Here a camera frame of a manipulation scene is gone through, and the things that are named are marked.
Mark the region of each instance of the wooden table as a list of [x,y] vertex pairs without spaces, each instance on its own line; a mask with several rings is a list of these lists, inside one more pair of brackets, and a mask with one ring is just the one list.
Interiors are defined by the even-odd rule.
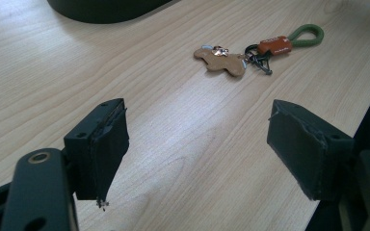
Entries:
[[[203,44],[241,53],[320,25],[322,44],[271,59],[272,76],[208,72]],[[173,1],[86,24],[45,2],[0,0],[0,185],[16,161],[97,104],[125,99],[130,148],[106,212],[77,201],[82,230],[303,230],[309,201],[266,143],[275,98],[352,136],[370,104],[370,1]]]

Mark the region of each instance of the green loop keychain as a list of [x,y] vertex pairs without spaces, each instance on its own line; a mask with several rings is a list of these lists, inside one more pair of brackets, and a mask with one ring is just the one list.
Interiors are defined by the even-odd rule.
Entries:
[[[297,39],[302,33],[311,33],[314,39]],[[204,45],[194,53],[196,58],[206,61],[209,70],[226,69],[233,76],[242,76],[245,73],[246,63],[251,63],[263,70],[267,75],[273,71],[269,67],[272,56],[288,53],[293,47],[309,47],[318,45],[324,38],[324,31],[314,24],[299,27],[290,36],[280,36],[260,41],[250,45],[245,54],[228,54],[228,50],[221,46]]]

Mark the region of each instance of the wooden surface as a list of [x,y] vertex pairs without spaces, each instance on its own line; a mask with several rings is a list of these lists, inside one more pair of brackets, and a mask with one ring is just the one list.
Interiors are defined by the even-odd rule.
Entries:
[[[317,47],[207,72],[203,44],[245,47],[305,23]],[[92,25],[44,1],[0,0],[0,185],[16,161],[63,136],[97,104],[125,99],[130,148],[106,212],[78,201],[82,230],[303,230],[317,205],[266,143],[273,100],[353,135],[370,104],[370,1],[174,1]]]

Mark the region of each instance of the green silicone loop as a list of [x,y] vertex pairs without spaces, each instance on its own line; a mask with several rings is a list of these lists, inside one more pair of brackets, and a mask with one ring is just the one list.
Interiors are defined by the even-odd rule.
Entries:
[[[302,33],[309,32],[314,34],[314,39],[297,39]],[[314,24],[305,24],[299,28],[297,28],[296,31],[294,31],[290,36],[287,37],[290,41],[293,47],[307,47],[307,46],[313,46],[318,45],[321,43],[321,41],[324,38],[324,31],[321,29],[321,27],[314,25]]]

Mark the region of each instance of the screw hole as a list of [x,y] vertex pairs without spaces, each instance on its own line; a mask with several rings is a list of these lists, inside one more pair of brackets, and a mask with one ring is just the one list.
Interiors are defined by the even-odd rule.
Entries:
[[45,218],[36,218],[25,226],[25,231],[38,231],[46,224]]
[[50,157],[50,153],[48,152],[40,152],[40,153],[37,153],[33,156],[31,156],[28,160],[28,162],[30,164],[40,164],[42,162],[45,162],[47,161],[47,159],[49,159]]
[[76,135],[76,138],[84,138],[84,137],[86,137],[86,133],[79,133],[79,134],[77,134]]

